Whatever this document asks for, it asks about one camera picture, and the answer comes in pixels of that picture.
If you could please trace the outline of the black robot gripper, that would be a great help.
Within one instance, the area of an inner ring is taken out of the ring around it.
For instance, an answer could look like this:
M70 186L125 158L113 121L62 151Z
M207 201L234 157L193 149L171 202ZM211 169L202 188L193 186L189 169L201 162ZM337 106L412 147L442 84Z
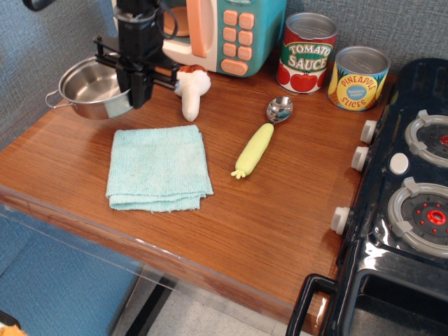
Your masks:
M113 67L121 92L132 91L132 105L140 109L153 93L153 84L174 89L179 65L162 50L165 41L164 17L147 20L119 17L118 36L98 35L97 61Z

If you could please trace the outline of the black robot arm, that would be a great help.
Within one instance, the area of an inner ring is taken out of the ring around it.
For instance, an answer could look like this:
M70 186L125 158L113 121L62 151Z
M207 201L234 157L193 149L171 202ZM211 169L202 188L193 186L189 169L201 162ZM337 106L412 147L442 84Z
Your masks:
M129 92L129 103L139 109L151 99L153 86L177 86L178 63L162 50L165 40L178 31L178 21L168 36L164 33L165 14L176 19L163 1L117 1L113 6L118 22L116 38L98 35L96 60L115 69L121 92Z

